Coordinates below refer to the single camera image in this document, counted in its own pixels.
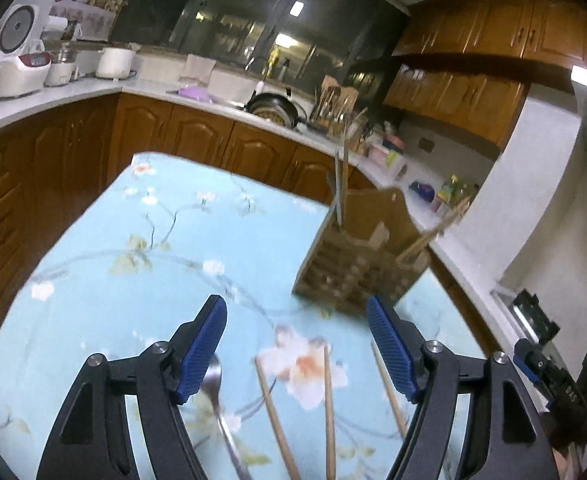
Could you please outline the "right hand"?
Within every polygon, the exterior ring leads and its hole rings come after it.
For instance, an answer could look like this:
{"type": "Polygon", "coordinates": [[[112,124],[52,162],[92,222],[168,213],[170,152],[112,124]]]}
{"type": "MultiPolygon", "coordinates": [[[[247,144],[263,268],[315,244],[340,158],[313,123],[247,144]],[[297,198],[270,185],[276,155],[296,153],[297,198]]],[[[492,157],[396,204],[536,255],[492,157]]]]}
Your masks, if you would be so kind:
{"type": "Polygon", "coordinates": [[[553,450],[553,455],[560,480],[577,480],[580,477],[581,467],[574,446],[563,452],[553,450]]]}

